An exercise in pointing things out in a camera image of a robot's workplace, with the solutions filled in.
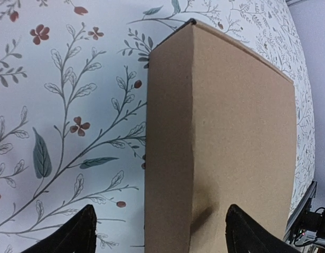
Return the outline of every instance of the brown cardboard box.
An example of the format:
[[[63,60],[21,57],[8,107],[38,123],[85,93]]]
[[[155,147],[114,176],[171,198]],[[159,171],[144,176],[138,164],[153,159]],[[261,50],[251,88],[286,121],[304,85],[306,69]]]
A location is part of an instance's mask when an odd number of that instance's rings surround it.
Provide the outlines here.
[[[145,252],[227,252],[233,203],[282,238],[296,156],[291,80],[195,20],[149,64]]]

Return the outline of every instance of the green leaf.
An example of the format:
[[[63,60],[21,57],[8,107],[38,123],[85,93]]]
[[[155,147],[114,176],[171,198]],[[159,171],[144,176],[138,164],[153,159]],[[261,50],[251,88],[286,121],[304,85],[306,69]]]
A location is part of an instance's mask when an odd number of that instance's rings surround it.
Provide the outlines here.
[[[1,79],[1,83],[4,87],[8,87],[8,82],[5,80],[5,78],[3,76],[0,76]]]
[[[138,59],[138,62],[148,62],[148,61],[149,61],[149,59],[148,58],[145,58],[145,57],[140,57]]]
[[[79,166],[81,169],[87,169],[93,166],[99,166],[104,163],[117,160],[119,158],[116,157],[100,157],[100,158],[94,158],[94,159],[86,159],[82,162],[82,164]]]
[[[11,55],[14,56],[14,57],[16,57],[16,58],[18,58],[18,59],[22,58],[22,55],[21,54],[13,53]]]
[[[47,151],[46,143],[35,128],[32,128],[35,132],[35,147],[33,151],[34,168],[37,178],[46,178],[50,176],[52,171],[51,160],[49,152]]]
[[[143,12],[143,14],[144,15],[153,15],[153,14],[156,14],[158,11],[161,10],[162,7],[163,7],[163,5],[161,7],[156,7],[156,8],[149,9],[148,11]]]
[[[9,67],[9,64],[7,64],[6,62],[2,62],[2,61],[1,61],[1,64],[2,64],[3,67],[5,67],[5,68],[8,68],[8,67]]]
[[[18,79],[17,79],[17,77],[16,77],[15,75],[12,75],[12,77],[13,77],[14,82],[15,82],[15,83],[18,83]]]
[[[153,48],[153,41],[151,37],[148,37],[148,45],[150,46],[150,48]]]
[[[181,12],[180,5],[179,5],[179,0],[172,0],[172,5],[173,5],[173,8],[174,8],[173,15]]]
[[[6,54],[9,53],[9,44],[6,44],[6,46],[5,46],[5,53],[6,53]]]

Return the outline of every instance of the floral wallpaper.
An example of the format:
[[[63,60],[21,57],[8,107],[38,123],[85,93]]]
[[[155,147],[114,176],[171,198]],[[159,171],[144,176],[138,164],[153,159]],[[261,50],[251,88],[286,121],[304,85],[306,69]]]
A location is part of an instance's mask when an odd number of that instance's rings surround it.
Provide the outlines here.
[[[314,118],[285,0],[0,0],[0,252],[30,247],[87,203],[97,252],[144,251],[148,56],[191,17],[294,80],[293,211],[313,178]]]

